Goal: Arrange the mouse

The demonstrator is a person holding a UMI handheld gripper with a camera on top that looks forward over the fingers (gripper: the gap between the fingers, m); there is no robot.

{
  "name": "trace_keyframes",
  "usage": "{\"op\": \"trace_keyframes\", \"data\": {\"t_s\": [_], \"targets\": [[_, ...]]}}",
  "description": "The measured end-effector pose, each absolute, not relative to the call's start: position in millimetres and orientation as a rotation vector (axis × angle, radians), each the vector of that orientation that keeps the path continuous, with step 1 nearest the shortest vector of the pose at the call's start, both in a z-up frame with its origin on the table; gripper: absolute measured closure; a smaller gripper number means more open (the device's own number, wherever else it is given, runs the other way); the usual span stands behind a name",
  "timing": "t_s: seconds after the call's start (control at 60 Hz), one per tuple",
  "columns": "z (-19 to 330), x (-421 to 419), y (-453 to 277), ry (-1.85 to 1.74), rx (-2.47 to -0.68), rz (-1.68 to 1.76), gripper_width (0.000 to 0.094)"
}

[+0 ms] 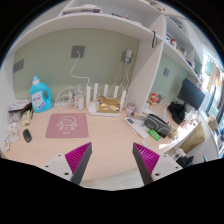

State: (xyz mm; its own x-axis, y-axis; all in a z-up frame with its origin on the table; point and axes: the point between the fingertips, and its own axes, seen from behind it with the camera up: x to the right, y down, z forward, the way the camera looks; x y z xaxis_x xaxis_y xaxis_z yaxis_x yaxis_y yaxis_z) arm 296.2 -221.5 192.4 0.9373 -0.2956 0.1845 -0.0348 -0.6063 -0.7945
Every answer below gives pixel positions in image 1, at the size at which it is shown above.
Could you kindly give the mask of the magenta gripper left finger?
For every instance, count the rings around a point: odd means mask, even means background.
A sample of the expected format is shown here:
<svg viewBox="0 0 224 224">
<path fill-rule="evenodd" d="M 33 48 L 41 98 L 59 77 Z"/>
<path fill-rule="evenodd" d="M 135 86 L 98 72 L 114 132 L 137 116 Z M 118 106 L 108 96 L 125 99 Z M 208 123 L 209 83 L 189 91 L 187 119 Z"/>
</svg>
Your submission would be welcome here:
<svg viewBox="0 0 224 224">
<path fill-rule="evenodd" d="M 92 143 L 89 142 L 82 146 L 79 146 L 76 149 L 73 149 L 65 155 L 66 161 L 68 162 L 68 165 L 72 171 L 72 183 L 76 185 L 80 184 L 91 154 Z"/>
</svg>

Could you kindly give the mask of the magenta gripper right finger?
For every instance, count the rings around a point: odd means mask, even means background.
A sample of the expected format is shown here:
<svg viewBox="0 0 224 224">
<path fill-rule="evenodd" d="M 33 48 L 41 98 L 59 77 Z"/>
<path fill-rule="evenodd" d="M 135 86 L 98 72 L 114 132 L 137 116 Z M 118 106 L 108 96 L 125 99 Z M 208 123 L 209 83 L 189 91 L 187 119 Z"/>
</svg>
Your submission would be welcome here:
<svg viewBox="0 0 224 224">
<path fill-rule="evenodd" d="M 152 183 L 152 171 L 154 170 L 160 156 L 154 151 L 151 151 L 150 149 L 137 143 L 133 144 L 132 153 L 137 163 L 143 183 L 145 185 Z"/>
</svg>

